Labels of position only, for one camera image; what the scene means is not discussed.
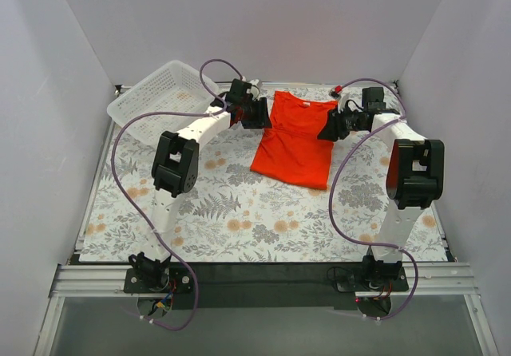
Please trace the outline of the orange t-shirt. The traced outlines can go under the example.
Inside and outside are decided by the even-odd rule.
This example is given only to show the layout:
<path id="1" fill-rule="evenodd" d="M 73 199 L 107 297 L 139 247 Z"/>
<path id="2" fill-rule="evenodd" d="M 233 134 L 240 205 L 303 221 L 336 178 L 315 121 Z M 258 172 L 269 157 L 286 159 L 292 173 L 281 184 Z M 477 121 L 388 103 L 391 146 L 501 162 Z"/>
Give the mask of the orange t-shirt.
<path id="1" fill-rule="evenodd" d="M 271 127 L 264 130 L 250 169 L 286 184 L 327 189 L 334 143 L 317 136 L 336 105 L 276 91 Z"/>

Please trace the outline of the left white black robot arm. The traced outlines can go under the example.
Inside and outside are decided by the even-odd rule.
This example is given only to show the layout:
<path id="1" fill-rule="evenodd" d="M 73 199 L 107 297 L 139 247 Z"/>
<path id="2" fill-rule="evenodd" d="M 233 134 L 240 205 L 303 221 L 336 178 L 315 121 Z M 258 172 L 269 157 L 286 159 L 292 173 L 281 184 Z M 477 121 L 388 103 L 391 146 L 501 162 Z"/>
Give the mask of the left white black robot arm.
<path id="1" fill-rule="evenodd" d="M 156 206 L 151 220 L 162 239 L 163 234 L 175 223 L 184 199 L 182 195 L 195 186 L 200 149 L 238 122 L 244 129 L 271 127 L 267 98 L 259 95 L 257 80 L 247 82 L 235 78 L 223 98 L 227 103 L 226 111 L 193 121 L 178 132 L 166 131 L 160 135 L 151 170 L 156 189 Z M 129 256 L 134 278 L 150 291 L 168 291 L 169 282 L 175 277 L 169 270 L 171 255 L 163 260 L 164 248 L 159 243 L 151 247 Z"/>

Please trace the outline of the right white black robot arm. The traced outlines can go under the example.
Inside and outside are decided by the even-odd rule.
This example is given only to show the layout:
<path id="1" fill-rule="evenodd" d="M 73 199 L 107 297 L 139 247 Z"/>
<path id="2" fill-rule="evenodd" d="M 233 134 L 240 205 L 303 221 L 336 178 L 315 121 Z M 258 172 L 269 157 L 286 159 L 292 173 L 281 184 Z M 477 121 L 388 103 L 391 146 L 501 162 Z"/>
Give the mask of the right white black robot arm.
<path id="1" fill-rule="evenodd" d="M 330 95 L 337 105 L 328 112 L 327 122 L 318 138 L 336 142 L 352 132 L 378 136 L 390 150 L 386 175 L 388 206 L 378 237 L 373 242 L 358 240 L 367 248 L 362 261 L 332 267 L 327 275 L 338 291 L 406 291 L 402 269 L 405 246 L 423 211 L 443 192 L 445 145 L 428 140 L 406 122 L 402 106 L 391 108 L 384 101 L 387 86 L 376 83 L 362 89 L 362 100 L 350 106 L 351 99 L 337 85 Z"/>

